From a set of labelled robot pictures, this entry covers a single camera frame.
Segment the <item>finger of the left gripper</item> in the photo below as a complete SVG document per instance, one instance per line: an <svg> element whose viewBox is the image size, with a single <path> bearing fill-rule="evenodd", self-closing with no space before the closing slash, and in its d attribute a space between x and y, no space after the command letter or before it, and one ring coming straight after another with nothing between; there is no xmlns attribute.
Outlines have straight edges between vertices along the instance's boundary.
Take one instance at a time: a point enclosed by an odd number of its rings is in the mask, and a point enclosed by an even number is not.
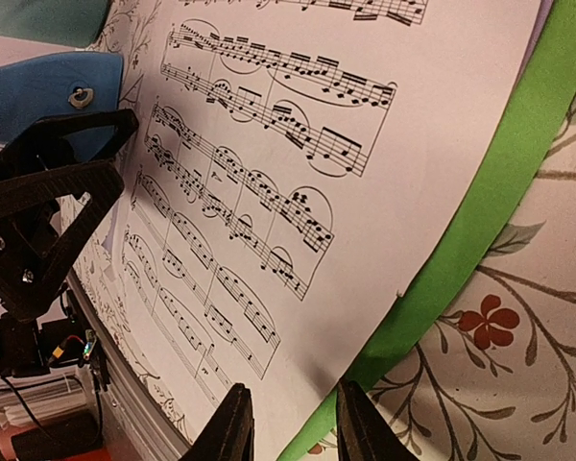
<svg viewBox="0 0 576 461"><path fill-rule="evenodd" d="M110 160L0 181L0 300L14 319L49 310L123 189Z"/></svg>
<svg viewBox="0 0 576 461"><path fill-rule="evenodd" d="M137 129L131 109L42 117L0 150L0 181L113 159Z"/></svg>

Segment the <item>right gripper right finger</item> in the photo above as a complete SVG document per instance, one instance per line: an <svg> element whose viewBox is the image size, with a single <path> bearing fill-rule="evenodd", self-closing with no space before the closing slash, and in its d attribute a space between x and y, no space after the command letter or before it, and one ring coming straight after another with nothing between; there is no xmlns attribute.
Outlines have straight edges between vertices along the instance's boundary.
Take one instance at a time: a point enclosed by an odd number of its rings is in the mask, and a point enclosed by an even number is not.
<svg viewBox="0 0 576 461"><path fill-rule="evenodd" d="M361 386L341 378L336 400L338 457L342 461L417 461L393 433Z"/></svg>

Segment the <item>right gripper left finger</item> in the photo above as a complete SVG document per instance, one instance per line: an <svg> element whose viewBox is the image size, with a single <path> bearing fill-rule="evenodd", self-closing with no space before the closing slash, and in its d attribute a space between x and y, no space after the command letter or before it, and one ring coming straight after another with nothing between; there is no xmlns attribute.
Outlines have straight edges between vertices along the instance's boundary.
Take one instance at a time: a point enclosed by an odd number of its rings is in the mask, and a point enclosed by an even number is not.
<svg viewBox="0 0 576 461"><path fill-rule="evenodd" d="M253 444L252 394L235 383L180 461L253 460Z"/></svg>

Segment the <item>blue metronome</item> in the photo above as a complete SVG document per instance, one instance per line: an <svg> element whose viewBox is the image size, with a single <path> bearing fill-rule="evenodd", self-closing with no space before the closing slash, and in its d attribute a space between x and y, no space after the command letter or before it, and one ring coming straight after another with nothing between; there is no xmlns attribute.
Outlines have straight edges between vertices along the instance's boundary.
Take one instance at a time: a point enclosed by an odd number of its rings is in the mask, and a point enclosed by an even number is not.
<svg viewBox="0 0 576 461"><path fill-rule="evenodd" d="M118 109L124 59L77 51L46 55L0 67L0 144L38 119Z"/></svg>

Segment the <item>white sheet music page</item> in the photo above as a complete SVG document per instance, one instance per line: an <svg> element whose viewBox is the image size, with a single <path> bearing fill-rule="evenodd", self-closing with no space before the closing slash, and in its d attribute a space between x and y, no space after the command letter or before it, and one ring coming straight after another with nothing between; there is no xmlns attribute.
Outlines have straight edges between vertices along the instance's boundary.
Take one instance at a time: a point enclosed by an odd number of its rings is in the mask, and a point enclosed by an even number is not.
<svg viewBox="0 0 576 461"><path fill-rule="evenodd" d="M125 304L189 430L247 384L301 427L480 166L537 1L160 1L120 218Z"/></svg>

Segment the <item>green paper sheet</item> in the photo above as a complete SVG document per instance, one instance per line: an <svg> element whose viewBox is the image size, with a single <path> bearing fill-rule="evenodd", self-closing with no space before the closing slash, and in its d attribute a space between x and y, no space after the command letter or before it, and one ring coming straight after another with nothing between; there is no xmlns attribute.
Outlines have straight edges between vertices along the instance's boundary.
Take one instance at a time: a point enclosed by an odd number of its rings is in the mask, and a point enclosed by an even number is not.
<svg viewBox="0 0 576 461"><path fill-rule="evenodd" d="M348 378L420 460L576 460L576 1Z"/></svg>

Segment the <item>purple paper sheet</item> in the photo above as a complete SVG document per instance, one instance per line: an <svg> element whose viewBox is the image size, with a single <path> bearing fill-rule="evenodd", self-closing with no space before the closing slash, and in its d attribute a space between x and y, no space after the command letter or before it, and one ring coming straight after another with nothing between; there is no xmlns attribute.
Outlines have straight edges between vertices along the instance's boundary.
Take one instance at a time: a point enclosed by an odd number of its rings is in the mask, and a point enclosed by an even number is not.
<svg viewBox="0 0 576 461"><path fill-rule="evenodd" d="M523 56L523 61L521 64L522 66L526 65L530 60L531 56L533 55L553 4L554 4L553 0L540 0L540 6L536 16L534 27L529 37L529 41Z"/></svg>

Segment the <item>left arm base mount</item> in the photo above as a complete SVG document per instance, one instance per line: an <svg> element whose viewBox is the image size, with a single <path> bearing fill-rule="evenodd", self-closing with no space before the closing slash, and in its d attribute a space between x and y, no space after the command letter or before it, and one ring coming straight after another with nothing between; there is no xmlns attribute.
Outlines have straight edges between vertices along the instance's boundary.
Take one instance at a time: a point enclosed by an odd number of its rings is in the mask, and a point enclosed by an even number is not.
<svg viewBox="0 0 576 461"><path fill-rule="evenodd" d="M1 315L0 376L46 376L59 368L88 366L101 386L107 387L107 356L74 291L63 286L59 302L63 317L42 324L21 323L9 313Z"/></svg>

